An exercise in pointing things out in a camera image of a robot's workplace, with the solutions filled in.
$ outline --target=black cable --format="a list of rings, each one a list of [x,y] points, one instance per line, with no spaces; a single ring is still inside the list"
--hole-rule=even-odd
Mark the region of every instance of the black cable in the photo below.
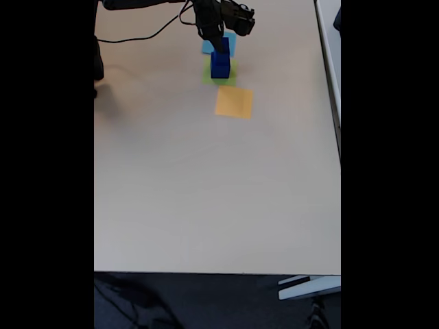
[[[136,40],[148,40],[151,39],[153,37],[155,37],[157,34],[159,34],[160,32],[162,32],[169,24],[171,24],[172,22],[174,22],[183,12],[185,12],[188,9],[191,9],[193,7],[193,5],[190,5],[188,8],[185,8],[181,13],[178,13],[178,15],[176,15],[172,20],[170,20],[169,22],[167,22],[165,24],[165,26],[163,26],[161,29],[159,29],[156,33],[152,34],[151,36],[146,36],[143,38],[131,38],[131,39],[123,39],[123,40],[117,40],[117,41],[110,41],[110,40],[102,40],[102,39],[97,39],[100,42],[106,42],[106,43],[121,43],[121,42],[127,42],[127,41],[136,41]]]
[[[107,302],[109,302],[111,305],[114,306],[114,308],[116,308],[126,319],[128,319],[132,324],[134,324],[135,326],[139,326],[137,322],[135,322],[135,320],[133,320],[128,314],[126,314],[125,312],[123,312],[121,310],[120,307],[118,307],[118,305],[116,305],[116,303],[114,303],[109,297],[105,296],[104,293],[102,293],[102,291],[97,287],[97,285],[94,283],[95,288],[97,290],[97,292],[102,296],[102,298],[104,298]]]
[[[180,12],[178,13],[178,18],[180,19],[180,23],[183,25],[195,25],[195,23],[185,22],[181,19],[181,15],[186,11],[186,6],[189,3],[189,0],[186,0],[185,4],[181,7]]]

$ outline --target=blue block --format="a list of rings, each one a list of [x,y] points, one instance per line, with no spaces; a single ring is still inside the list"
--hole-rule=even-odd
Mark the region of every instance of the blue block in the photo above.
[[[211,53],[211,78],[228,79],[230,77],[230,49],[228,47],[228,38],[221,40],[224,48],[223,53],[214,50]]]

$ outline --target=yellow square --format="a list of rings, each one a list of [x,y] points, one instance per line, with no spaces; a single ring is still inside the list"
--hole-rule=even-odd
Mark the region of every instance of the yellow square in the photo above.
[[[219,86],[217,96],[216,115],[250,119],[252,116],[253,92],[251,90]]]

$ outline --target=green square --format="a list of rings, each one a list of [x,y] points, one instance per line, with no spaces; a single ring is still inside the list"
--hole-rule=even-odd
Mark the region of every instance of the green square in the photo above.
[[[203,67],[203,84],[217,84],[218,86],[236,86],[236,70],[238,62],[230,59],[230,77],[228,79],[212,79],[211,78],[211,57],[204,57]]]

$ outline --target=black object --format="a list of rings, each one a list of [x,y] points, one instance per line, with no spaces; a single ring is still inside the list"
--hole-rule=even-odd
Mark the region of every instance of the black object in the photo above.
[[[100,0],[107,10],[126,10],[151,7],[161,3],[186,2],[186,0]]]
[[[337,13],[337,16],[335,17],[334,27],[338,32],[340,32],[340,37],[341,37],[342,36],[342,8],[341,7]]]
[[[96,12],[97,12],[97,3],[98,0],[94,0],[95,4],[95,20],[93,21],[93,32],[96,26]],[[102,80],[104,78],[104,63],[101,58],[101,50],[99,48],[99,43],[94,36],[94,44],[93,44],[93,57],[94,57],[94,74],[93,77],[95,80]]]

